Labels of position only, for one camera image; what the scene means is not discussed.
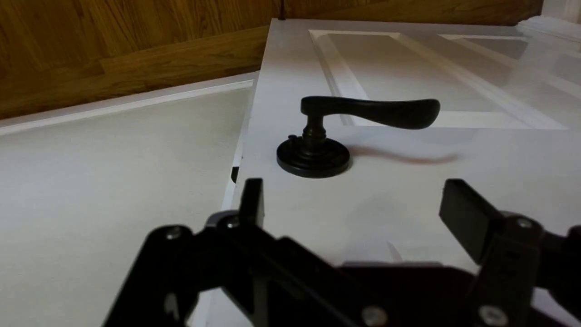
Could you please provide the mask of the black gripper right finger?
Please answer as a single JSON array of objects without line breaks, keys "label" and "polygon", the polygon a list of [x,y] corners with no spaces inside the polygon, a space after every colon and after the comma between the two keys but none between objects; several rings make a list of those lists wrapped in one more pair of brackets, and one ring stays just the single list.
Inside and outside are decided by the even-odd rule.
[{"label": "black gripper right finger", "polygon": [[534,289],[545,289],[571,316],[581,318],[581,226],[565,237],[540,222],[496,209],[465,180],[445,182],[440,218],[480,266],[469,291],[469,313],[482,327],[560,327],[533,309]]}]

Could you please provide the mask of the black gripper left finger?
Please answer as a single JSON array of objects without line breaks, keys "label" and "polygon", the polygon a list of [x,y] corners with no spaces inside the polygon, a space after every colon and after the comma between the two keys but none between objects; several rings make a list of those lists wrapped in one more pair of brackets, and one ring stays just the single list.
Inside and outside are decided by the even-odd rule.
[{"label": "black gripper left finger", "polygon": [[222,291],[253,327],[340,327],[335,269],[289,238],[262,229],[264,182],[246,182],[240,207],[199,233],[151,231],[104,327],[188,327],[199,300]]}]

